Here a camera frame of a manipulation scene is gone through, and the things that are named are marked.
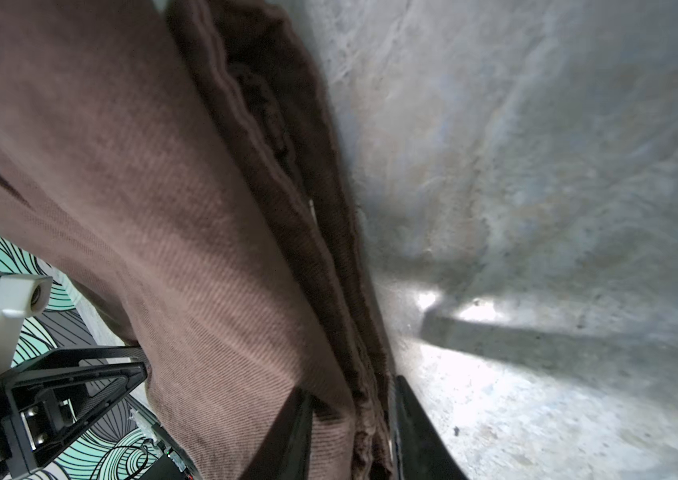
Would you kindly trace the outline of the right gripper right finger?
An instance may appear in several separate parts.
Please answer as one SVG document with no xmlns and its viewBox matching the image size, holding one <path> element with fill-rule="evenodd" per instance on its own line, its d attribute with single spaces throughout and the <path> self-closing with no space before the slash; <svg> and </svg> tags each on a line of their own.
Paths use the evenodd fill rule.
<svg viewBox="0 0 678 480">
<path fill-rule="evenodd" d="M 449 454 L 414 391 L 402 376 L 395 377 L 394 449 L 399 479 L 467 480 Z"/>
</svg>

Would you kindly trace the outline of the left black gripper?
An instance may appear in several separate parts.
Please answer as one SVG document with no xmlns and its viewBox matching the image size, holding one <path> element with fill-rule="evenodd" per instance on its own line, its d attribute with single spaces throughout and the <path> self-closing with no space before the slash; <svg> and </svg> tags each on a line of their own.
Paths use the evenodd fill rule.
<svg viewBox="0 0 678 480">
<path fill-rule="evenodd" d="M 0 479 L 47 467 L 147 377 L 137 347 L 55 349 L 0 375 Z"/>
</svg>

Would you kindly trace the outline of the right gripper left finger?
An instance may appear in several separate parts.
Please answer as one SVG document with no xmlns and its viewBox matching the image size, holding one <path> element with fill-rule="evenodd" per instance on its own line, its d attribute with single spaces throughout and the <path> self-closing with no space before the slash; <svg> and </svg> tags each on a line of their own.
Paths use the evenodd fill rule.
<svg viewBox="0 0 678 480">
<path fill-rule="evenodd" d="M 312 425 L 313 396 L 295 388 L 284 402 L 241 479 L 307 479 Z"/>
</svg>

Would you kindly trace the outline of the brown trousers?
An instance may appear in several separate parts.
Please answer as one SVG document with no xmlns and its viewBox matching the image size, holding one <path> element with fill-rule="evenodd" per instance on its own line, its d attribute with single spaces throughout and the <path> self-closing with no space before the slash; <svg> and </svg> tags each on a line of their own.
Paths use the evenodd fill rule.
<svg viewBox="0 0 678 480">
<path fill-rule="evenodd" d="M 393 475 L 390 369 L 318 72 L 263 1 L 0 1 L 0 236 L 151 366 L 205 479 L 295 388 L 311 479 Z"/>
</svg>

